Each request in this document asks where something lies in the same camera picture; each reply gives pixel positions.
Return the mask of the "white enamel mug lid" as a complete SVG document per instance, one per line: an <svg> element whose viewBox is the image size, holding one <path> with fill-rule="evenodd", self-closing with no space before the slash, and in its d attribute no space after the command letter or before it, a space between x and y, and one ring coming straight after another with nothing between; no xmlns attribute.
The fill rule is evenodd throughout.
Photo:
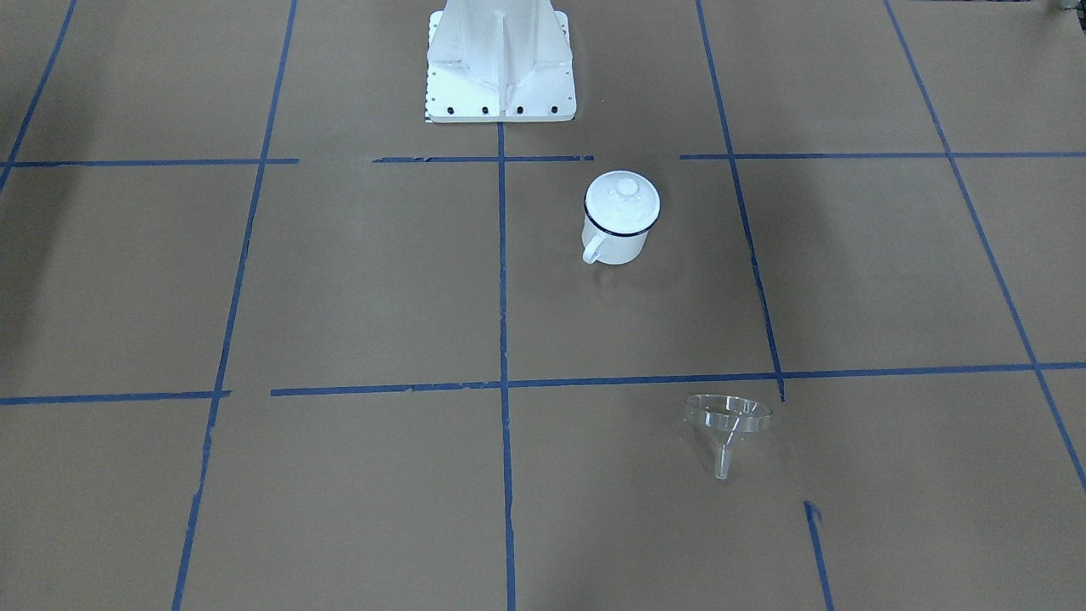
<svg viewBox="0 0 1086 611"><path fill-rule="evenodd" d="M635 171L606 171L590 182L585 215L601 231L632 237L646 233L659 219L662 198Z"/></svg>

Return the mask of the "clear glass funnel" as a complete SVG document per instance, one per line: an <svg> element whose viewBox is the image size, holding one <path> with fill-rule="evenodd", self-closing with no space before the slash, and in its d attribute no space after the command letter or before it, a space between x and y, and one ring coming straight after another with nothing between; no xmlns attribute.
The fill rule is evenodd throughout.
<svg viewBox="0 0 1086 611"><path fill-rule="evenodd" d="M770 429L774 417L773 407L735 395L693 394L684 400L684 418L694 440L707 449L720 482L730 479L736 445Z"/></svg>

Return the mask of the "white enamel mug blue rim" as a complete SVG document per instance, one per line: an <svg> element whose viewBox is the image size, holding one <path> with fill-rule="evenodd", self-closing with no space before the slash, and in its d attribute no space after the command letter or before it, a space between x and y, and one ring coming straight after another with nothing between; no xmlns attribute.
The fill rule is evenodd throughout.
<svg viewBox="0 0 1086 611"><path fill-rule="evenodd" d="M585 199L583 199L583 214L585 214ZM613 236L601 231L585 215L581 233L582 260L590 265L602 263L605 266L623 266L637 257L649 231L632 237Z"/></svg>

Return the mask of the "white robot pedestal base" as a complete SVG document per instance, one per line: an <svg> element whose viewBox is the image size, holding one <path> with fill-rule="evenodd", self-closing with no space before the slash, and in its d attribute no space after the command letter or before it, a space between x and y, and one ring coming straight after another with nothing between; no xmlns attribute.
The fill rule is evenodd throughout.
<svg viewBox="0 0 1086 611"><path fill-rule="evenodd" d="M429 15L424 119L573 120L569 20L551 1L447 1Z"/></svg>

